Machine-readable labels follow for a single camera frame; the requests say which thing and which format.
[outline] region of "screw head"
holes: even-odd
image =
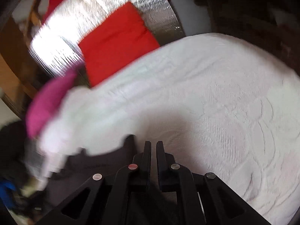
[[[96,173],[96,174],[93,175],[93,180],[98,181],[98,180],[100,180],[101,178],[102,178],[102,174],[100,174],[100,173]]]
[[[206,174],[206,176],[207,176],[208,179],[214,179],[216,177],[216,175],[213,172],[208,172]]]
[[[180,168],[180,165],[177,164],[177,163],[174,163],[174,164],[171,165],[171,168],[174,169],[174,170],[177,170],[177,169]]]
[[[135,169],[137,169],[137,165],[132,163],[132,164],[128,165],[128,169],[135,170]]]

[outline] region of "pink cloth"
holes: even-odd
[[[55,115],[67,91],[73,87],[76,77],[76,70],[70,69],[64,77],[51,79],[37,93],[26,114],[27,134],[30,139],[37,137]]]

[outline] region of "wrinkled white sheet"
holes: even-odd
[[[300,80],[267,52],[220,34],[168,44],[95,87],[72,89],[43,131],[44,175],[66,155],[121,146],[135,134],[192,172],[216,173],[271,224],[300,205]]]

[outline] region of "silver foil sheet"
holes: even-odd
[[[184,36],[168,0],[64,0],[34,36],[30,53],[50,74],[64,75],[71,65],[84,62],[79,42],[127,1],[160,45]]]

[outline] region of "metal pin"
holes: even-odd
[[[98,181],[98,180],[100,180],[101,178],[102,178],[102,174],[100,174],[100,173],[96,173],[96,174],[93,175],[93,180]]]
[[[128,169],[135,170],[135,169],[137,169],[137,165],[132,163],[132,164],[128,165]]]
[[[177,163],[174,163],[174,164],[171,165],[171,168],[174,169],[174,170],[177,170],[177,169],[180,168],[180,165],[177,164]]]
[[[216,177],[216,175],[213,172],[208,172],[206,174],[206,176],[207,176],[208,179],[214,179]]]

